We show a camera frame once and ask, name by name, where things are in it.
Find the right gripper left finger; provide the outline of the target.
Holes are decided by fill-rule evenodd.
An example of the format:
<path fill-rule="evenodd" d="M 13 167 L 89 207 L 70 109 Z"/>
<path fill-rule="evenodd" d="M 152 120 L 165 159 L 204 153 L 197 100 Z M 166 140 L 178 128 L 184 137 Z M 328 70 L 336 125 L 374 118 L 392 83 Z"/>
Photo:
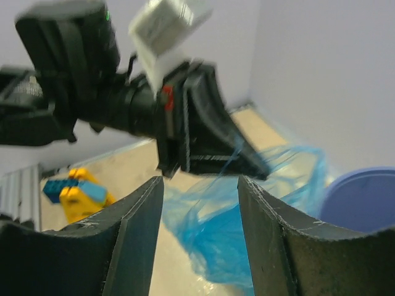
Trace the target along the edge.
<path fill-rule="evenodd" d="M 1 221 L 2 295 L 147 295 L 164 197 L 155 176 L 59 231 Z"/>

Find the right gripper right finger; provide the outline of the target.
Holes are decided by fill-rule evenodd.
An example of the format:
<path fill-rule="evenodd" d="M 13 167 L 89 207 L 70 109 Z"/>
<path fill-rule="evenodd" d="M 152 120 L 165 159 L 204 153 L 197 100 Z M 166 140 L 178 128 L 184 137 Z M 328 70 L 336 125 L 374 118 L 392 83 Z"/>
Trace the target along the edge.
<path fill-rule="evenodd" d="M 394 294 L 394 228 L 365 234 L 326 223 L 246 176 L 238 197 L 256 295 Z"/>

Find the single blue trash bag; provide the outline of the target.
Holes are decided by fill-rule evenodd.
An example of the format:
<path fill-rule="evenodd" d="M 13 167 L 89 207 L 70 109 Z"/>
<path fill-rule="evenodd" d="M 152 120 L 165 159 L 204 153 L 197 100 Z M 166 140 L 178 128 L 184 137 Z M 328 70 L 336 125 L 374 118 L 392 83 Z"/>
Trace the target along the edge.
<path fill-rule="evenodd" d="M 324 151 L 310 146 L 275 146 L 261 152 L 272 167 L 269 194 L 313 217 L 323 203 Z M 204 178 L 185 192 L 165 188 L 162 220 L 206 280 L 252 288 L 252 277 L 234 176 Z"/>

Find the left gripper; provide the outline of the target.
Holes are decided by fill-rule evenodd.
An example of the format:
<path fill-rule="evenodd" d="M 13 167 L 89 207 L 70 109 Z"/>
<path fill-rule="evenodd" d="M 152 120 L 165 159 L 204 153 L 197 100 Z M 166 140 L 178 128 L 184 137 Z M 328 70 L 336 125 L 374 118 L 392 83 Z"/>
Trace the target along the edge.
<path fill-rule="evenodd" d="M 182 62 L 157 93 L 143 74 L 123 88 L 123 130 L 156 140 L 157 167 L 165 177 L 181 169 L 267 179 L 268 163 L 225 109 L 213 65 Z"/>

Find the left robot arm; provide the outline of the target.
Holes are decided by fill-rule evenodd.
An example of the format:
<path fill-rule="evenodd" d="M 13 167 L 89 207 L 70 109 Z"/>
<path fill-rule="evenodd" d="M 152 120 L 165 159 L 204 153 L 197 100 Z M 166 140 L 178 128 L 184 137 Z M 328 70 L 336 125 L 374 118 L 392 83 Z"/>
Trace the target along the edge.
<path fill-rule="evenodd" d="M 223 104 L 215 66 L 184 60 L 152 90 L 145 74 L 118 72 L 119 50 L 104 1 L 39 2 L 16 30 L 33 69 L 1 68 L 1 144 L 74 143 L 77 120 L 156 140 L 158 168 L 171 178 L 246 175 L 265 180 L 268 163 Z"/>

